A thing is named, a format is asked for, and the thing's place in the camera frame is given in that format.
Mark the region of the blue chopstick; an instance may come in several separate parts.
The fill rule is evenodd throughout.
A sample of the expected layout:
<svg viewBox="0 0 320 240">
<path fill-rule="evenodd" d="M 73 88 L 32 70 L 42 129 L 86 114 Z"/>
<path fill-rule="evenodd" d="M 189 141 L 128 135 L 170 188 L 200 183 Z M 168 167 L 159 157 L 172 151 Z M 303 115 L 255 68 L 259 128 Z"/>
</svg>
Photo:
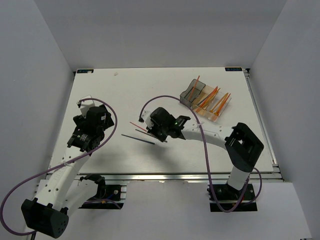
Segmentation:
<svg viewBox="0 0 320 240">
<path fill-rule="evenodd" d="M 154 139 L 156 139 L 156 140 L 159 140 L 159 139 L 157 139 L 154 135 L 152 135 L 152 134 L 150 134 L 150 133 L 147 133 L 147 132 L 145 132 L 145 131 L 143 131 L 143 130 L 135 129 L 135 131 L 140 132 L 140 133 L 142 133 L 142 134 L 144 134 L 144 135 L 147 135 L 147 136 L 149 136 L 149 137 L 152 137 L 152 138 L 154 138 Z"/>
<path fill-rule="evenodd" d="M 121 134 L 121 136 L 126 137 L 126 138 L 130 138 L 130 139 L 133 139 L 133 140 L 136 140 L 136 141 L 140 141 L 140 142 L 143 142 L 143 143 L 155 145 L 155 143 L 152 142 L 152 141 L 148 141 L 148 140 L 145 140 L 145 139 L 137 138 L 137 137 L 134 137 L 134 136 L 130 136 L 130 135 L 126 135 L 126 134 Z"/>
</svg>

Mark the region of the orange chopstick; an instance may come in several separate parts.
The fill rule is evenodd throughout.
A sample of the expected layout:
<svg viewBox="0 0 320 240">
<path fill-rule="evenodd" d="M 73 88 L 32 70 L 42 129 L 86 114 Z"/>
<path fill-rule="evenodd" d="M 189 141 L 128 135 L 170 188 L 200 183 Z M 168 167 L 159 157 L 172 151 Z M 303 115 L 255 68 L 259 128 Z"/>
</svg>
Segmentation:
<svg viewBox="0 0 320 240">
<path fill-rule="evenodd" d="M 189 102 L 191 101 L 191 97 L 193 95 L 193 92 L 194 92 L 194 90 L 195 90 L 195 88 L 197 86 L 197 83 L 198 83 L 199 79 L 200 79 L 200 75 L 198 75 L 198 77 L 197 77 L 197 79 L 196 79 L 196 81 L 195 81 L 195 83 L 194 83 L 194 85 L 193 85 L 193 87 L 191 89 L 191 92 L 190 92 L 190 95 L 189 95 L 189 98 L 188 98 Z"/>
<path fill-rule="evenodd" d="M 138 129 L 140 129 L 140 130 L 142 130 L 142 131 L 144 131 L 144 132 L 147 132 L 147 130 L 146 130 L 145 128 L 139 126 L 138 124 L 133 123 L 133 122 L 131 122 L 131 121 L 130 121 L 129 123 L 132 124 L 133 126 L 137 127 Z"/>
</svg>

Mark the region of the yellow plastic knife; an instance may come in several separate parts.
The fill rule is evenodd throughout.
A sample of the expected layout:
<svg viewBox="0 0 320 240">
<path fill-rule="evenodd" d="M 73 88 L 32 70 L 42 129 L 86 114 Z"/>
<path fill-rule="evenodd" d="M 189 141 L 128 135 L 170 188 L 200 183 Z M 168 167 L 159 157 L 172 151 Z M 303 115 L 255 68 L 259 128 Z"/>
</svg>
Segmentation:
<svg viewBox="0 0 320 240">
<path fill-rule="evenodd" d="M 215 89 L 208 95 L 205 97 L 205 99 L 202 100 L 201 103 L 199 103 L 199 107 L 202 108 L 204 106 L 204 104 L 214 96 L 214 94 L 218 91 L 218 86 L 215 87 Z"/>
</svg>

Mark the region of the blue plastic knife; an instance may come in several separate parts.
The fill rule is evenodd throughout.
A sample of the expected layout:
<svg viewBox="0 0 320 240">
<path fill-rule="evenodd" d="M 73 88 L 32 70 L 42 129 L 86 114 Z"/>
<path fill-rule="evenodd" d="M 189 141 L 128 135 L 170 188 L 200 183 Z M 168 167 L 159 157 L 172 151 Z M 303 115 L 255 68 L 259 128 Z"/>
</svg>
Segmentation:
<svg viewBox="0 0 320 240">
<path fill-rule="evenodd" d="M 201 102 L 198 103 L 198 106 L 201 106 L 204 104 L 209 98 L 211 98 L 217 91 L 217 88 L 215 88 L 209 95 L 207 95 Z"/>
</svg>

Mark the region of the orange plastic knife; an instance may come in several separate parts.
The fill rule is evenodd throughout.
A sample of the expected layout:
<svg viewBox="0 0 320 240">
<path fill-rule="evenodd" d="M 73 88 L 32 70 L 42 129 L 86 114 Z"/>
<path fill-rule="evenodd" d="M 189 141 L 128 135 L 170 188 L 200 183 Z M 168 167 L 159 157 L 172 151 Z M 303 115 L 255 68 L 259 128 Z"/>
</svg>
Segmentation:
<svg viewBox="0 0 320 240">
<path fill-rule="evenodd" d="M 203 99 L 197 106 L 201 109 L 206 109 L 211 102 L 214 100 L 215 96 L 220 91 L 220 88 L 217 86 L 205 99 Z"/>
</svg>

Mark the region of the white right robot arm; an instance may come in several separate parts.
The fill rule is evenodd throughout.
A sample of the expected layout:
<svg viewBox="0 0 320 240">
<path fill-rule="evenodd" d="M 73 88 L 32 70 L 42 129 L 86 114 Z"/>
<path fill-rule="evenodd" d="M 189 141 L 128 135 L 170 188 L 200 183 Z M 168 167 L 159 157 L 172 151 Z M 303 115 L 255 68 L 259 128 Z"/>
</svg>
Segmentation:
<svg viewBox="0 0 320 240">
<path fill-rule="evenodd" d="M 154 111 L 144 110 L 140 117 L 147 132 L 164 142 L 167 137 L 187 141 L 203 141 L 227 151 L 233 165 L 226 182 L 226 195 L 236 200 L 244 193 L 245 181 L 253 171 L 264 150 L 264 144 L 244 123 L 232 127 L 216 124 L 206 125 L 192 120 L 189 116 L 175 118 L 163 107 Z"/>
</svg>

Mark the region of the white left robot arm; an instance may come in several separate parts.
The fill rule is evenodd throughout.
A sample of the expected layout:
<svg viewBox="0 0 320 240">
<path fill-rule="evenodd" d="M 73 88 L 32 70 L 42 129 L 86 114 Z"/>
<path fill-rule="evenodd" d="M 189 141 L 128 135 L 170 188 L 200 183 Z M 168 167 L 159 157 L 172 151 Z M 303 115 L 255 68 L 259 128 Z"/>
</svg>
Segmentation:
<svg viewBox="0 0 320 240">
<path fill-rule="evenodd" d="M 73 118 L 76 127 L 67 142 L 62 167 L 53 172 L 33 200 L 26 199 L 21 206 L 26 225 L 54 239 L 64 233 L 75 210 L 86 201 L 99 200 L 106 194 L 104 177 L 92 173 L 70 189 L 82 166 L 103 141 L 104 131 L 114 125 L 103 104 L 95 106 L 92 102 L 80 107 L 80 111 Z"/>
</svg>

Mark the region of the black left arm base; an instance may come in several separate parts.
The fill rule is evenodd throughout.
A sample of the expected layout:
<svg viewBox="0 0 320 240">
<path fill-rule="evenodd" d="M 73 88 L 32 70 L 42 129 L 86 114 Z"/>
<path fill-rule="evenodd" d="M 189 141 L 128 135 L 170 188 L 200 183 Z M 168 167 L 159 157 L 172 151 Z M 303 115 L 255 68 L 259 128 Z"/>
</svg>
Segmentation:
<svg viewBox="0 0 320 240">
<path fill-rule="evenodd" d="M 97 186 L 96 194 L 90 197 L 79 209 L 121 210 L 127 194 L 127 186 L 119 183 L 106 183 L 99 174 L 82 176 L 79 182 L 91 181 Z"/>
</svg>

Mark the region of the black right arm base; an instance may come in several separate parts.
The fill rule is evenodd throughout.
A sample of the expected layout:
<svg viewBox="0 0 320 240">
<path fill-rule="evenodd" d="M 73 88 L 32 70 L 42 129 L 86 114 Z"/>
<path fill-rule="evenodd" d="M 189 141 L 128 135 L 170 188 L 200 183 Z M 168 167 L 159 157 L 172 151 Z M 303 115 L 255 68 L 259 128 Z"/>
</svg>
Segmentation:
<svg viewBox="0 0 320 240">
<path fill-rule="evenodd" d="M 233 191 L 227 184 L 214 184 L 213 189 L 217 200 L 225 210 L 229 210 L 234 207 L 241 196 L 242 191 Z M 216 201 L 214 200 L 210 186 L 207 188 L 209 196 L 210 211 L 213 213 L 221 212 Z M 234 212 L 257 212 L 258 207 L 255 200 L 255 191 L 251 183 L 247 185 L 247 188 L 242 197 L 241 203 L 237 206 Z"/>
</svg>

